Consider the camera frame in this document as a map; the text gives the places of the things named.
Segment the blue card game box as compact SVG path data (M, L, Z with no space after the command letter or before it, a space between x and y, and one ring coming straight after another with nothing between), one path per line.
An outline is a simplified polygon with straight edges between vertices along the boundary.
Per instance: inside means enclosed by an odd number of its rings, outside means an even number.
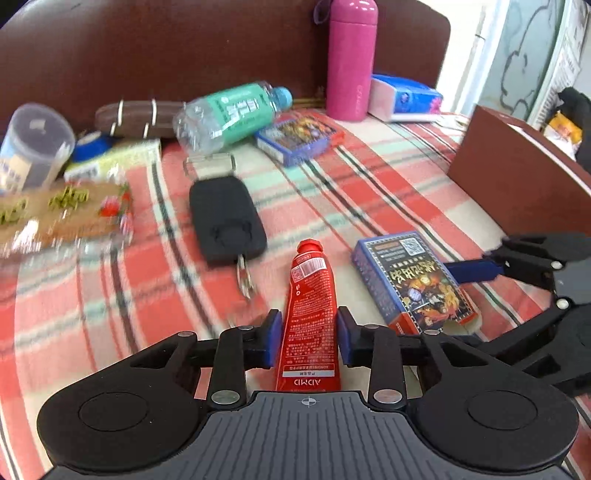
M389 328L401 335L468 325L480 317L471 298L416 231L362 239L352 254Z
M311 115L278 121L254 135L256 147L281 166L291 168L339 146L345 133Z

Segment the red tube of cream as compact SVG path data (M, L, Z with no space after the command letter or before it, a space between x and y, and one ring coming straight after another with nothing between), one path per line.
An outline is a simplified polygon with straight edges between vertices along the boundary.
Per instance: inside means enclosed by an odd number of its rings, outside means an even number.
M283 341L276 367L276 391L335 392L341 389L335 278L320 241L297 245Z

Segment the black car key case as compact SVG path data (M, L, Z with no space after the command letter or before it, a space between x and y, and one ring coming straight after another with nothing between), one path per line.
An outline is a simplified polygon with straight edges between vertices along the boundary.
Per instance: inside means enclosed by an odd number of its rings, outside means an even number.
M267 238L245 184L233 175L197 180L189 190L189 210L207 266L235 267L240 293L252 299L247 263L263 255Z

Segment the brown snack packet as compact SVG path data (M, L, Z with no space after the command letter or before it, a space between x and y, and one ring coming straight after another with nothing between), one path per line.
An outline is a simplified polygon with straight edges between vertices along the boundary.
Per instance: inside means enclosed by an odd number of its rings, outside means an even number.
M59 182L1 198L3 260L131 235L132 193L126 182Z

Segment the brown cardboard storage box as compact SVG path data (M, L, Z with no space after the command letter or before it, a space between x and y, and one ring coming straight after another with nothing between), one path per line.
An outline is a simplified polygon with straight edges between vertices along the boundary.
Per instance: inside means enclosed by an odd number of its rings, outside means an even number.
M448 175L509 235L590 233L590 174L522 120L476 107Z

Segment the plaid red bed sheet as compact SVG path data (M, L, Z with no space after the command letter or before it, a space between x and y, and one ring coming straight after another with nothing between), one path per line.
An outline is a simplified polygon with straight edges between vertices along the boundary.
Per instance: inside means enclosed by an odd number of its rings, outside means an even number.
M249 143L209 161L214 177L245 184L267 248L249 260L252 299L233 266L208 267L189 210L204 169L179 145L126 173L132 240L124 247L46 251L1 269L1 474L6 479L565 479L562 466L537 473L478 473L420 442L402 414L367 403L370 369L346 367L341 389L276 391L276 367L297 245L315 239L335 278L338 310L360 325L383 325L353 265L362 239L416 231L439 260L474 260L505 233L448 175L458 136L437 126L373 118L339 123L342 144L284 168ZM491 341L544 311L551 294L504 276L458 283L480 317L440 331ZM281 314L270 369L245 373L247 403L212 413L178 454L130 473L79 473L54 466L37 432L43 404L63 388L181 331L216 339Z

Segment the blue tissue pack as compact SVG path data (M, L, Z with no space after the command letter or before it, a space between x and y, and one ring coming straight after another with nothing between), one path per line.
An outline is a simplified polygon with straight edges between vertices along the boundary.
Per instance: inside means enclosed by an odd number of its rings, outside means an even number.
M368 112L385 123L431 122L441 116L443 95L421 82L374 74Z

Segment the green white small box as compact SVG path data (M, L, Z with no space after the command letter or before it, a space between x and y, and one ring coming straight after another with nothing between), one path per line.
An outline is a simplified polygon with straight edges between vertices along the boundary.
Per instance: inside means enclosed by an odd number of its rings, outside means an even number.
M159 162L161 144L158 139L124 141L93 159L72 163L64 171L66 182L115 181L121 183L127 170Z

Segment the pink thermos bottle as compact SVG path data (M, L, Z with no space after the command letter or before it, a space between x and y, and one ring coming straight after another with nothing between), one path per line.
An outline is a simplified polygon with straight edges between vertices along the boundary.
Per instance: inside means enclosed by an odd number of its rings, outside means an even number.
M315 24L329 24L327 114L359 122L369 108L379 7L374 0L319 1Z

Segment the blue tape roll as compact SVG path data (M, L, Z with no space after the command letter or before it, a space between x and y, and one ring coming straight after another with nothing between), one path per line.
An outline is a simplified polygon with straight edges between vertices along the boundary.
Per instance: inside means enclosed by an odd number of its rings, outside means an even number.
M100 131L85 134L76 141L71 161L79 163L101 156L110 150L113 144L113 138Z

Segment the clear water bottle green label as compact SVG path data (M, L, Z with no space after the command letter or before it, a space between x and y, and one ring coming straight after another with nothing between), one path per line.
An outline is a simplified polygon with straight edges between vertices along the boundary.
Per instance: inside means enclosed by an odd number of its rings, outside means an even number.
M293 95L286 87L253 82L186 103L172 126L189 155L208 156L272 125L291 106Z

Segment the brown striped glasses case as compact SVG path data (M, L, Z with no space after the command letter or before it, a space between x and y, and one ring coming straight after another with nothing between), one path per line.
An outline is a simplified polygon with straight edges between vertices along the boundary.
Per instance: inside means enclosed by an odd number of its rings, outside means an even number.
M95 112L95 129L115 138L169 139L175 136L173 119L184 102L145 100L108 104Z

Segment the clear cotton swab jar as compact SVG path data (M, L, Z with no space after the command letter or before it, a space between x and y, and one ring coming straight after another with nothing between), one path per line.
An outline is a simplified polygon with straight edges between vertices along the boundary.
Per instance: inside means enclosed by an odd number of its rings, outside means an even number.
M72 127L54 109L38 103L17 108L1 145L1 194L48 187L75 144Z

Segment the dark red wooden headboard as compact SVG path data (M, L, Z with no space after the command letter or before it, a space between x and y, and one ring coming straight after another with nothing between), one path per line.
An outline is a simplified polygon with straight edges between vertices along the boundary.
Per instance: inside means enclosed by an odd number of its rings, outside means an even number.
M263 80L325 101L311 1L30 1L1 30L1 119L35 102L77 130L118 101L190 101Z

